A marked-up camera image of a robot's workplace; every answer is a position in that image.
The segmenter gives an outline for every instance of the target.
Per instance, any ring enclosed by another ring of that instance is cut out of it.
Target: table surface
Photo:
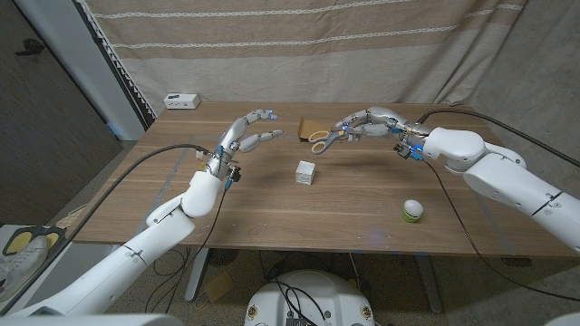
[[[399,157],[392,150],[395,140],[334,143],[323,155],[315,156],[310,153],[310,144],[297,137],[301,116],[335,123],[372,105],[398,111],[411,121],[428,110],[448,108],[441,104],[204,102],[196,110],[165,110],[85,212],[129,165],[152,150],[188,142],[213,149],[235,119],[251,110],[268,108],[275,110],[279,119],[254,123],[246,134],[282,129],[285,135],[262,143],[250,153],[235,155],[242,178],[226,193],[208,247],[475,254],[435,175],[426,164]],[[471,110],[465,106],[454,108]],[[487,125],[474,117],[441,113],[430,117],[426,125],[473,130],[485,141],[501,144]],[[311,186],[295,182],[300,160],[316,164]],[[200,164],[193,149],[174,149],[145,161],[109,195],[74,241],[127,242],[154,207],[188,188]],[[576,257],[529,217],[512,208],[481,197],[491,214],[484,213],[476,193],[461,176],[451,175],[442,166],[442,158],[431,164],[440,172],[482,254]],[[402,206],[407,199],[423,204],[425,213],[419,223],[402,219]],[[182,245],[203,242],[217,206],[196,220],[195,231]]]

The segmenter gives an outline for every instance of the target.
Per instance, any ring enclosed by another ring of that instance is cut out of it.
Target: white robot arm
[[[271,110],[255,110],[236,120],[221,137],[205,167],[196,172],[189,189],[159,206],[147,217],[148,228],[105,257],[91,270],[56,295],[10,316],[89,315],[105,312],[139,275],[162,254],[195,229],[192,218],[213,208],[224,178],[226,188],[239,180],[239,168],[229,165],[235,152],[248,152],[261,141],[282,134],[274,130],[241,140],[247,125],[257,120],[275,120]]]
[[[358,111],[335,127],[347,130],[348,140],[395,136],[400,143],[394,149],[404,158],[444,156],[445,168],[463,175],[470,188],[531,216],[580,254],[580,200],[529,172],[516,152],[489,144],[475,132],[430,129],[381,107]]]

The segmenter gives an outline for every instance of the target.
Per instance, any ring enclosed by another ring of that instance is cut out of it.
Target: door handle
[[[41,53],[44,49],[44,45],[35,39],[25,39],[24,40],[24,51],[15,53],[17,56],[23,55],[33,55]]]

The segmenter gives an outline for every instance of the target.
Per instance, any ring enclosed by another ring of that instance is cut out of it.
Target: small white box
[[[195,109],[200,99],[197,94],[169,93],[163,102],[168,109]]]
[[[314,167],[315,163],[310,163],[306,161],[300,161],[298,168],[296,169],[296,182],[305,185],[312,185],[312,179],[314,179]]]

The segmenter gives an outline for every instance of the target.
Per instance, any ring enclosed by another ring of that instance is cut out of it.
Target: floor
[[[67,205],[53,221],[77,206],[88,202],[134,146],[123,142],[123,151]],[[185,252],[185,248],[176,250]],[[287,253],[263,252],[265,269],[269,271]],[[294,253],[284,272],[314,268],[352,278],[352,269],[345,254]],[[569,312],[580,311],[580,303],[533,293],[509,283],[491,272],[479,259],[466,257],[431,257],[445,312],[429,311],[421,278],[413,256],[387,254],[354,254],[359,275],[371,288],[363,293],[371,300],[375,319],[381,325],[543,325]],[[580,262],[577,260],[533,260],[531,267],[509,267],[499,259],[489,261],[510,277],[536,288],[580,297]],[[169,252],[159,259],[158,272],[169,273],[180,267],[181,259]],[[257,251],[240,251],[233,263],[211,264],[203,283],[227,271],[236,288],[215,303],[197,310],[183,299],[187,275],[180,282],[169,313],[186,325],[241,325],[253,293],[264,284]],[[110,313],[144,312],[145,302],[154,289],[166,280],[148,268],[131,288],[110,307]],[[172,280],[156,292],[150,308],[174,283]],[[163,313],[169,296],[163,298],[155,312]]]

